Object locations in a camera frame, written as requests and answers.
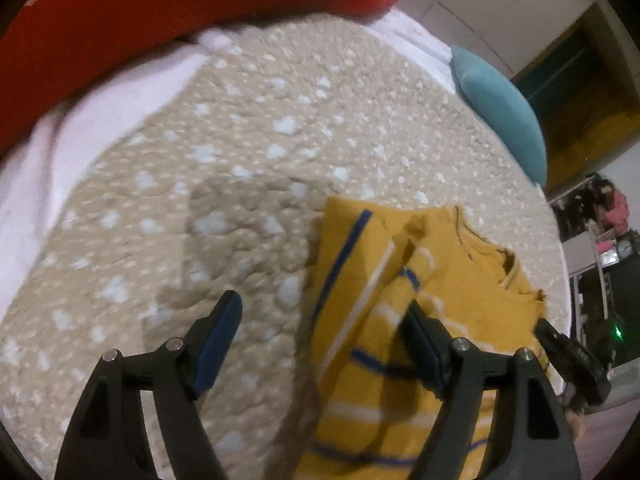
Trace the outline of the beige heart-pattern blanket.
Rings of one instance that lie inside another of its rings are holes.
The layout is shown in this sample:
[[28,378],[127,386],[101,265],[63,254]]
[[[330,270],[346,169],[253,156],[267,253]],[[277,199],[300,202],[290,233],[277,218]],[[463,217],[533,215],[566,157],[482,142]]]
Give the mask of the beige heart-pattern blanket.
[[320,420],[314,266],[331,197],[458,206],[514,252],[550,321],[552,213],[457,92],[362,26],[315,15],[211,56],[70,193],[1,325],[1,474],[58,479],[102,354],[186,334],[227,290],[242,318],[198,414],[224,479],[299,479]]

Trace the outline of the white built-in wardrobe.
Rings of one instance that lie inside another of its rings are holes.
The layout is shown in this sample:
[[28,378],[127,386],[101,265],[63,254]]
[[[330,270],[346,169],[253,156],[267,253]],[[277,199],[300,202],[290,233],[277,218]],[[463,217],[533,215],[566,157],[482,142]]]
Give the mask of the white built-in wardrobe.
[[513,77],[577,22],[596,0],[399,0],[436,38],[470,50]]

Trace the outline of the red quilt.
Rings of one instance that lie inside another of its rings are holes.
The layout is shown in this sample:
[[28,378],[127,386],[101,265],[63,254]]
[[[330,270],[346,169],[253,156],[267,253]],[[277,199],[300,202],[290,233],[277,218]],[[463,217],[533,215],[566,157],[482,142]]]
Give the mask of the red quilt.
[[1,149],[130,58],[211,24],[296,13],[363,16],[398,0],[27,0],[1,38]]

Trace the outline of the teal pillow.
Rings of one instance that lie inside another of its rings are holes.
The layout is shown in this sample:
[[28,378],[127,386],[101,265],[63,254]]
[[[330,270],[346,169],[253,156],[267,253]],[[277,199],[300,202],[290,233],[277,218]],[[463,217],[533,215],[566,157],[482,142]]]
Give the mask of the teal pillow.
[[451,48],[454,84],[469,107],[499,137],[533,182],[548,179],[547,149],[540,123],[529,102],[494,66],[478,55]]

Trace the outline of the pink white bed sheet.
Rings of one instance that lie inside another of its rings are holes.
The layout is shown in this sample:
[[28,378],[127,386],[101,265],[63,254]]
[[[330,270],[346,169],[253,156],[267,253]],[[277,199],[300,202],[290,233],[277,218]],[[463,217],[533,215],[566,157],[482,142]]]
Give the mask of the pink white bed sheet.
[[28,277],[67,196],[99,154],[178,96],[211,56],[261,31],[249,24],[209,27],[154,49],[53,107],[2,156],[3,310]]

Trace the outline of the pink clothing on shelf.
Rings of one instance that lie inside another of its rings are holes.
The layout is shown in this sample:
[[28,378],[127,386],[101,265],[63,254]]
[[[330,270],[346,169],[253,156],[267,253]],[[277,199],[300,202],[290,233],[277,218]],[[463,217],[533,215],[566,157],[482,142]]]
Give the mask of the pink clothing on shelf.
[[629,231],[629,207],[626,196],[608,179],[599,182],[599,190],[603,200],[599,214],[601,221],[613,229],[617,237]]

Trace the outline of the dark wooden door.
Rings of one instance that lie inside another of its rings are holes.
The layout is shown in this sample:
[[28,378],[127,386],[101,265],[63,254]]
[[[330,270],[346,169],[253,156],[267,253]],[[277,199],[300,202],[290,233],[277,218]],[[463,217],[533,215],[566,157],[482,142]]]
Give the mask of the dark wooden door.
[[609,36],[573,26],[512,78],[540,123],[552,194],[639,135],[639,95]]

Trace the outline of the yellow striped small sweater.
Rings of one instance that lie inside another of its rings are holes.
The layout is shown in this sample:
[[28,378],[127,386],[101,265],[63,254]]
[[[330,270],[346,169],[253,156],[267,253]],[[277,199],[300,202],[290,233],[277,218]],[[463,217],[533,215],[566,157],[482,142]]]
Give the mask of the yellow striped small sweater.
[[536,349],[544,294],[458,206],[401,210],[331,197],[314,266],[310,360],[320,420],[299,479],[403,479],[440,408],[400,338],[412,304],[478,348]]

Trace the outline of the white shelf unit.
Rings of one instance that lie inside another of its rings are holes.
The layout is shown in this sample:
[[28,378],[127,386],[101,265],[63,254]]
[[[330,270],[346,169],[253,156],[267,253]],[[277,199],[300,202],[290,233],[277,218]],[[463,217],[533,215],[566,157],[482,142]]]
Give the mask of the white shelf unit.
[[613,338],[622,340],[624,332],[615,319],[614,271],[639,255],[639,233],[630,230],[618,237],[614,229],[603,231],[584,191],[557,197],[550,206],[570,283],[572,335],[588,344],[608,325]]

